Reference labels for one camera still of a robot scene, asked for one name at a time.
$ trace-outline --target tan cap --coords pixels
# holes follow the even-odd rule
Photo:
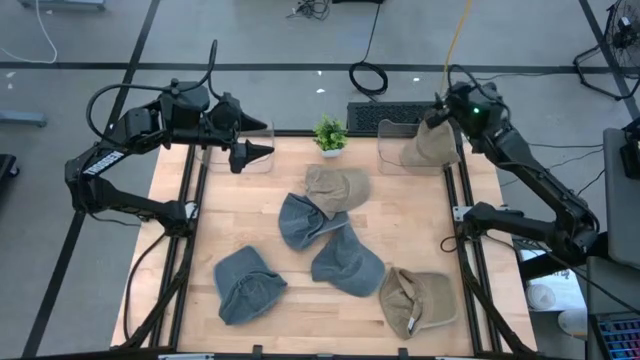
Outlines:
[[[412,273],[392,267],[380,288],[380,305],[389,326],[402,339],[456,319],[456,298],[444,274]]]
[[[369,176],[361,169],[332,169],[311,165],[305,178],[307,197],[329,220],[337,212],[349,211],[369,198]]]
[[[427,110],[424,118],[433,115],[435,110]],[[400,163],[408,167],[416,167],[421,173],[439,174],[442,167],[460,161],[456,151],[453,128],[445,121],[433,129],[429,129],[426,121],[421,121],[418,133],[409,141],[400,154]]]

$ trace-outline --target concrete floor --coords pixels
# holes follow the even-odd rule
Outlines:
[[[589,0],[601,27],[611,2]],[[42,111],[49,118],[49,126],[43,129],[0,125],[0,153],[18,156],[22,168],[0,206],[0,358],[22,354],[64,242],[73,211],[63,165],[95,140],[84,120],[86,102],[98,88],[122,81],[150,4],[152,0],[108,0],[103,13],[63,8],[43,12],[64,70],[9,65],[12,60],[0,52],[0,109]],[[285,70],[282,64],[360,60],[375,6],[333,5],[325,22],[285,19],[295,4],[295,0],[161,0],[140,61],[147,68],[203,64],[212,39],[217,38],[218,63],[246,67],[215,72],[214,86],[232,92],[247,113],[271,120],[279,129],[309,129],[322,113],[345,118],[350,101],[367,100],[353,89],[346,71],[319,75],[314,66],[304,71],[256,69],[264,64],[279,64]],[[464,0],[387,0],[368,61],[442,64],[463,8]],[[497,66],[494,71],[498,72],[513,72],[513,66],[568,66],[577,53],[593,45],[592,29],[577,0],[483,0],[473,5],[453,62]],[[16,1],[0,2],[0,47],[23,57],[50,58],[34,11]],[[588,65],[606,66],[606,62],[598,55]],[[388,75],[389,90],[380,101],[430,100],[440,87],[439,72],[406,68]],[[172,77],[200,76],[200,71],[138,70],[133,81],[164,85]],[[361,76],[365,84],[376,81]],[[612,75],[589,78],[617,90]],[[513,111],[513,123],[530,142],[598,144],[603,129],[631,121],[624,102],[580,86],[574,74],[503,77],[495,82]],[[325,92],[318,94],[318,89]],[[132,91],[124,107],[155,96]],[[99,128],[106,124],[114,99],[115,92],[108,93],[97,103],[94,114]],[[588,150],[533,151],[541,163],[551,165]],[[145,195],[155,157],[155,153],[131,157],[106,177],[120,189]],[[554,174],[568,187],[579,189],[602,168],[602,157],[593,155],[554,169]],[[126,175],[131,173],[135,178]],[[499,172],[499,178],[506,183],[513,176]],[[503,195],[511,207],[530,217],[552,218],[551,211],[519,182],[506,186]],[[584,197],[606,229],[603,179]],[[85,221],[39,355],[108,348],[136,237],[135,228]],[[532,317],[542,351],[584,357],[582,344],[574,339],[551,340],[559,333],[554,315]]]

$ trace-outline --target white pot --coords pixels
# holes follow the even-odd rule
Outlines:
[[[323,158],[338,157],[342,154],[342,149],[326,150],[322,152]]]

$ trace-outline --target wooden table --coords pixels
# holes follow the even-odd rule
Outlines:
[[[393,355],[404,347],[411,355],[471,355],[457,255],[443,253],[439,248],[440,240],[453,233],[444,177],[384,175],[378,171],[377,155],[376,139],[350,139],[341,157],[325,160],[310,138],[276,138],[273,168],[269,173],[210,173],[178,350],[249,353],[254,344],[260,344],[264,353],[281,354]],[[177,198],[185,157],[186,147],[162,149],[150,198],[160,201]],[[360,167],[370,174],[371,198],[350,212],[360,241],[382,259],[387,269],[399,266],[414,272],[448,274],[457,295],[455,322],[422,330],[413,339],[402,341],[388,326],[377,294],[357,298],[326,282],[311,280],[311,261],[327,237],[317,240],[302,253],[295,252],[282,240],[277,219],[287,193],[303,194],[306,167],[317,163]],[[493,165],[483,156],[471,155],[470,151],[467,163],[475,200],[502,204]],[[459,181],[457,171],[454,174]],[[157,223],[143,225],[134,261],[161,232]],[[506,234],[492,235],[510,242]],[[156,248],[138,269],[132,286],[130,331],[140,324],[157,299],[167,243]],[[213,282],[213,267],[245,245],[254,246],[289,286],[266,315],[243,326],[226,326],[218,317],[220,299]],[[495,305],[522,341],[535,349],[514,253],[492,241],[485,240],[483,245]],[[169,306],[165,324],[170,322],[172,313],[173,306]],[[484,312],[479,314],[484,323]],[[168,328],[164,326],[161,344],[167,343]],[[123,340],[121,309],[113,344]],[[483,336],[483,344],[485,349],[490,349],[488,336]]]

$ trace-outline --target yellow cable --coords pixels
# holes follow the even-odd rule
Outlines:
[[[473,0],[467,0],[467,4],[464,6],[464,13],[460,18],[460,22],[458,23],[458,27],[456,28],[456,33],[453,35],[453,40],[451,41],[451,45],[449,45],[449,52],[447,53],[447,59],[444,62],[444,72],[442,73],[442,81],[440,82],[440,93],[444,94],[446,91],[445,88],[445,80],[447,79],[447,71],[449,68],[449,61],[451,61],[451,55],[453,54],[453,48],[456,46],[456,42],[458,41],[458,35],[460,35],[460,30],[462,30],[462,25],[464,21],[467,19],[467,15],[469,15],[469,10],[471,9],[471,3]]]

